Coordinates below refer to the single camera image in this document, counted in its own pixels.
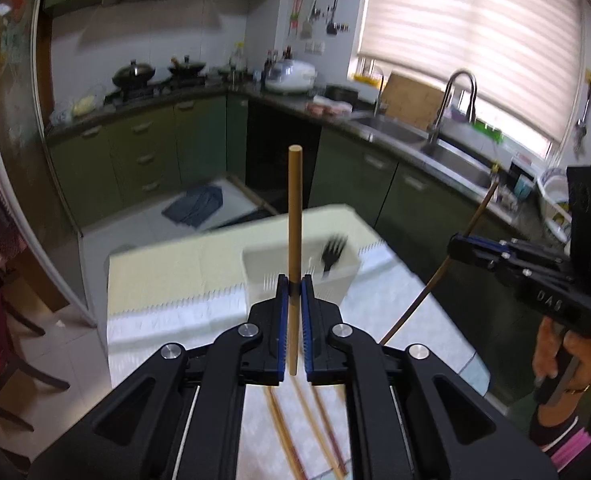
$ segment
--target metal screw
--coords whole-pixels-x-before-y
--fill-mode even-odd
[[[160,353],[165,359],[175,359],[182,353],[182,349],[175,343],[169,343],[162,347]]]
[[[353,329],[344,323],[336,324],[331,330],[338,337],[349,337],[353,333]]]
[[[429,357],[429,349],[427,347],[425,347],[424,345],[412,345],[409,348],[409,354],[411,354],[411,357],[415,358],[415,359],[426,359],[427,357]]]
[[[242,337],[253,337],[258,335],[259,328],[253,323],[243,323],[238,327],[238,334]]]

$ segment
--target pink sleeve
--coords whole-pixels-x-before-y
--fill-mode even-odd
[[[562,471],[576,456],[578,456],[586,446],[591,444],[591,436],[586,430],[578,431],[560,449],[552,456],[551,460],[555,464],[558,472]]]

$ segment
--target chair leg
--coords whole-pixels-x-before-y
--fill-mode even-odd
[[[33,368],[29,363],[19,358],[17,355],[13,355],[13,361],[16,362],[18,369],[22,370],[29,377],[35,378],[38,381],[48,384],[49,386],[53,386],[59,390],[68,390],[70,388],[70,384],[66,381],[53,377],[49,374],[45,374],[43,371],[38,370],[37,368]]]
[[[44,329],[41,326],[37,326],[33,321],[24,317],[20,312],[16,310],[16,308],[11,305],[8,301],[4,302],[4,308],[8,312],[8,314],[15,319],[16,321],[23,324],[25,327],[31,329],[35,332],[38,336],[43,336],[46,334]]]
[[[0,418],[5,418],[6,420],[11,421],[12,423],[17,424],[20,428],[23,428],[27,431],[34,431],[34,428],[23,418],[18,417],[14,413],[11,413],[9,410],[5,410],[0,406]]]

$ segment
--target blue cloth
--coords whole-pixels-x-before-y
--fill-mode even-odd
[[[168,206],[162,214],[176,224],[198,228],[222,207],[222,188],[202,186],[192,189]]]

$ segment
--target table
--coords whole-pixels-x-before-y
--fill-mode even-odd
[[[286,216],[279,216],[112,256],[107,339],[113,386],[166,342],[194,348],[209,344],[223,330],[243,322],[247,305],[242,250],[284,243],[287,227]],[[351,208],[325,206],[304,212],[304,240],[334,234],[345,234],[361,260],[360,271],[340,304],[343,320],[378,340],[424,284]],[[488,372],[432,296],[389,345],[406,348],[416,342],[429,347],[481,394],[486,392]],[[307,427],[293,380],[309,394],[308,402],[313,406],[303,370],[296,378],[287,375],[275,392],[307,476],[312,478],[329,466]],[[321,391],[343,457],[348,459],[343,400],[334,388],[323,387]],[[289,476],[265,402],[260,387],[247,388],[238,478],[258,478],[258,471],[266,478]],[[276,447],[275,452],[268,452],[271,447]]]

